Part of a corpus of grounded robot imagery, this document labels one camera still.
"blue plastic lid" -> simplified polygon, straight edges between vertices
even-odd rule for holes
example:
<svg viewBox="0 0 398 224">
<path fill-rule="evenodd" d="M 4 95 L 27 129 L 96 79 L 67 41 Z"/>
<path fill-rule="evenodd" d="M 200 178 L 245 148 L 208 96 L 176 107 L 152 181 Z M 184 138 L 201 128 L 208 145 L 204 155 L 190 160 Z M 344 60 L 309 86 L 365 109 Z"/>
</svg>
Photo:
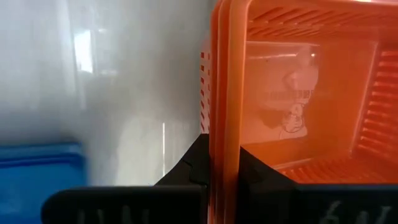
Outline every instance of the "blue plastic lid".
<svg viewBox="0 0 398 224">
<path fill-rule="evenodd" d="M 52 194 L 86 185 L 79 144 L 0 147 L 0 223 L 39 224 Z"/>
</svg>

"white light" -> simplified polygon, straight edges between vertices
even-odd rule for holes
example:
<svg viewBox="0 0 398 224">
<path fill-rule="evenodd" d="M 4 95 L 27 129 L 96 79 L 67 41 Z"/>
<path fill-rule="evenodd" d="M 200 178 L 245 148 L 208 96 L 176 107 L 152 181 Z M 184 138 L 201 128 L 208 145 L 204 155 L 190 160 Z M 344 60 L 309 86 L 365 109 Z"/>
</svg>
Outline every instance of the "white light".
<svg viewBox="0 0 398 224">
<path fill-rule="evenodd" d="M 91 55 L 91 32 L 86 30 L 75 36 L 75 55 L 77 69 L 93 73 L 93 57 Z"/>
<path fill-rule="evenodd" d="M 163 176 L 166 175 L 166 163 L 165 163 L 165 153 L 166 153 L 166 145 L 165 145 L 165 124 L 163 123 L 162 125 L 162 129 L 163 129 Z"/>
</svg>

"printed cartoon image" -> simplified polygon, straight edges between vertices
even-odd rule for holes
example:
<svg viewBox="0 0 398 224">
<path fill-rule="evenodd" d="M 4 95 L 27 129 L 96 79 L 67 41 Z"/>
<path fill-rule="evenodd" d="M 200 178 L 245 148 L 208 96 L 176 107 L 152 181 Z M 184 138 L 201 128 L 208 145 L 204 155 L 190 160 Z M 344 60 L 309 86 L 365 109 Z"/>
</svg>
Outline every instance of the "printed cartoon image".
<svg viewBox="0 0 398 224">
<path fill-rule="evenodd" d="M 312 47 L 304 46 L 294 56 L 291 61 L 293 64 L 287 71 L 267 75 L 266 89 L 269 91 L 263 98 L 264 106 L 260 110 L 260 116 L 270 129 L 266 134 L 274 136 L 274 140 L 307 135 L 305 109 L 318 82 L 318 68 L 314 66 L 314 57 Z"/>
</svg>

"white wall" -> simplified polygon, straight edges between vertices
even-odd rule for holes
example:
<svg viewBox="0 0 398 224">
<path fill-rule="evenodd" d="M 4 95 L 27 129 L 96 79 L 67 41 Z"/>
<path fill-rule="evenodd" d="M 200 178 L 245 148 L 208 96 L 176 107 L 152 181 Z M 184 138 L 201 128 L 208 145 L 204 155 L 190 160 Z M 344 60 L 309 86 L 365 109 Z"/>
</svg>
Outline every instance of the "white wall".
<svg viewBox="0 0 398 224">
<path fill-rule="evenodd" d="M 199 133 L 213 1 L 0 0 L 0 144 L 74 139 L 93 184 L 155 183 Z"/>
</svg>

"orange plastic basket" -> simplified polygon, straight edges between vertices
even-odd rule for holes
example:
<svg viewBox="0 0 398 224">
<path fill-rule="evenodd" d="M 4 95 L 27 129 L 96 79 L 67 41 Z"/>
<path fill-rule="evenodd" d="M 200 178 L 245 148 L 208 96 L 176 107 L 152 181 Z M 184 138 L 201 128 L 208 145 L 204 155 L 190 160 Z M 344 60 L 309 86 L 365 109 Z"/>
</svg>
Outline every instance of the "orange plastic basket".
<svg viewBox="0 0 398 224">
<path fill-rule="evenodd" d="M 217 223 L 241 146 L 301 184 L 398 184 L 398 2 L 224 0 L 211 31 Z"/>
</svg>

